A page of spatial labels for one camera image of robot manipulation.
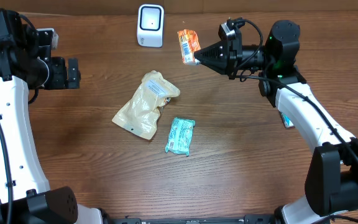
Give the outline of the orange Kleenex tissue pack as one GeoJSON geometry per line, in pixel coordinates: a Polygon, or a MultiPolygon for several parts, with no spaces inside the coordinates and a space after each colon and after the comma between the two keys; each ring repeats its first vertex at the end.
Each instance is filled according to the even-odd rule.
{"type": "Polygon", "coordinates": [[[182,62],[185,65],[198,65],[200,61],[195,58],[195,52],[201,49],[198,34],[189,29],[178,31],[182,62]]]}

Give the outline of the beige paper pouch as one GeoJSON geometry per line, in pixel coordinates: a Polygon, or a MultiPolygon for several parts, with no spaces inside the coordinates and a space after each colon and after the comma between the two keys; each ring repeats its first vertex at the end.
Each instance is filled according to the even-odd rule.
{"type": "Polygon", "coordinates": [[[164,79],[160,72],[152,70],[143,76],[132,98],[114,115],[112,122],[150,140],[157,131],[160,108],[179,95],[179,88],[164,79]]]}

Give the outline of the teal Kleenex tissue pack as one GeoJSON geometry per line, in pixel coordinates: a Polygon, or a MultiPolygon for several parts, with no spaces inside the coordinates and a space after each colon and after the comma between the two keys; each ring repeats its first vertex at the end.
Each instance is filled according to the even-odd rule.
{"type": "Polygon", "coordinates": [[[283,125],[286,129],[295,127],[295,125],[292,123],[292,121],[289,119],[289,117],[286,116],[284,113],[280,112],[280,116],[282,118],[283,125]]]}

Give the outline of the green wet wipes pack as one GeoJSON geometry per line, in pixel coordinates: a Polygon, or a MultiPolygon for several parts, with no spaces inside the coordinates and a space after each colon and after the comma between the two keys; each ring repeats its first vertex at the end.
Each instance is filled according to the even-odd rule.
{"type": "Polygon", "coordinates": [[[175,117],[172,121],[165,152],[170,151],[174,154],[189,156],[195,124],[196,122],[192,119],[175,117]]]}

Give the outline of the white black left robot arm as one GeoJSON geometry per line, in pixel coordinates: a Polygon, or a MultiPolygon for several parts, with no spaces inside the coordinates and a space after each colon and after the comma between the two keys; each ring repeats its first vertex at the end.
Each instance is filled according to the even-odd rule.
{"type": "Polygon", "coordinates": [[[29,119],[40,90],[77,89],[75,58],[53,57],[58,35],[26,16],[0,9],[0,223],[108,223],[100,208],[76,201],[69,187],[51,189],[29,119]]]}

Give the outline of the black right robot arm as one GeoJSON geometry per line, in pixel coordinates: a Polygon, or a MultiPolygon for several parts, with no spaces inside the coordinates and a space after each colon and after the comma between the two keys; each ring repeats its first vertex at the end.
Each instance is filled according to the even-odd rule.
{"type": "Polygon", "coordinates": [[[219,27],[219,42],[197,50],[200,64],[241,82],[259,81],[260,94],[287,116],[312,153],[305,194],[271,215],[246,215],[246,223],[330,223],[358,209],[358,138],[339,125],[318,102],[295,62],[300,27],[273,24],[258,45],[242,43],[244,18],[219,27]]]}

